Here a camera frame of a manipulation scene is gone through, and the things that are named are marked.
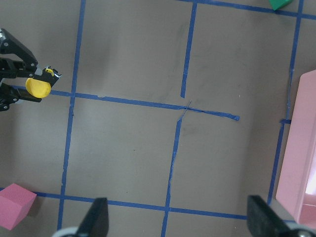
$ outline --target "yellow object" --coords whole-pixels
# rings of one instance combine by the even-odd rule
[[[53,70],[51,70],[50,68],[46,68],[45,71],[46,71],[47,73],[50,73],[50,74],[52,75],[52,77],[55,75],[54,72],[53,72]]]
[[[36,98],[44,98],[50,94],[51,86],[48,82],[28,78],[25,82],[26,90]]]

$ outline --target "pink block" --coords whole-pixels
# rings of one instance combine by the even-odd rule
[[[276,199],[316,228],[316,70],[301,76]]]
[[[12,230],[27,216],[35,197],[16,184],[0,191],[0,226]]]

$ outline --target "green cube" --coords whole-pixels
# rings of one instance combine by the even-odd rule
[[[280,9],[281,7],[284,7],[285,5],[288,5],[292,1],[293,0],[269,0],[270,4],[272,6],[272,9],[274,11]]]

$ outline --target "pink tray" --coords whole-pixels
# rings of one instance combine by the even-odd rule
[[[316,228],[316,70],[301,76],[276,199]]]

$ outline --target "pink cube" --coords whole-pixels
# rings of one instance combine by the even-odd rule
[[[316,228],[316,70],[301,76],[276,199]]]
[[[28,214],[36,194],[11,184],[0,191],[0,226],[12,230]]]

